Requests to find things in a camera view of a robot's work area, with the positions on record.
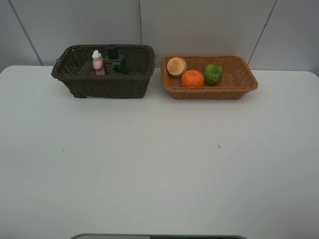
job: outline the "table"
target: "table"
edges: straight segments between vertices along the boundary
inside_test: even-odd
[[[319,235],[319,80],[253,71],[237,101],[76,99],[51,67],[0,74],[0,238]]]

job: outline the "rectangular basket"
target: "rectangular basket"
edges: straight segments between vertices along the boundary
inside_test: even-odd
[[[236,100],[258,87],[255,77],[241,57],[178,55],[185,60],[188,70],[204,72],[209,64],[220,65],[223,69],[222,80],[217,86],[183,87],[181,77],[171,77],[167,71],[167,63],[172,57],[175,56],[162,59],[161,78],[164,88],[175,99]]]
[[[105,58],[106,45],[70,46],[57,60],[51,75],[77,98],[142,98],[155,68],[154,51],[149,46],[117,46],[119,54],[125,55],[127,75],[77,75],[82,65],[92,60],[94,50],[99,50]]]

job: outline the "orange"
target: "orange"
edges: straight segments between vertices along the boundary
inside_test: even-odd
[[[196,70],[186,71],[181,77],[181,85],[183,87],[203,87],[204,76]]]

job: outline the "bottle cap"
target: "bottle cap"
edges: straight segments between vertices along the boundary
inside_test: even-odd
[[[107,45],[106,50],[108,52],[108,58],[110,60],[117,59],[119,57],[117,45]]]
[[[93,52],[92,58],[94,61],[100,61],[100,60],[102,60],[102,55],[98,50],[95,50]]]

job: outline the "wicker basket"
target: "wicker basket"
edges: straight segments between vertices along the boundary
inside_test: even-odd
[[[106,45],[75,45],[67,48],[57,60],[51,75],[63,82],[77,98],[142,98],[155,67],[154,51],[149,46],[118,45],[124,54],[128,75],[76,75],[82,65],[92,60],[94,50],[104,58]]]
[[[238,56],[179,56],[187,63],[187,69],[204,72],[209,64],[223,69],[221,82],[217,86],[182,87],[181,78],[171,77],[167,71],[168,61],[175,56],[166,56],[161,62],[161,78],[165,89],[175,99],[239,99],[249,91],[257,89],[258,83],[247,63]]]

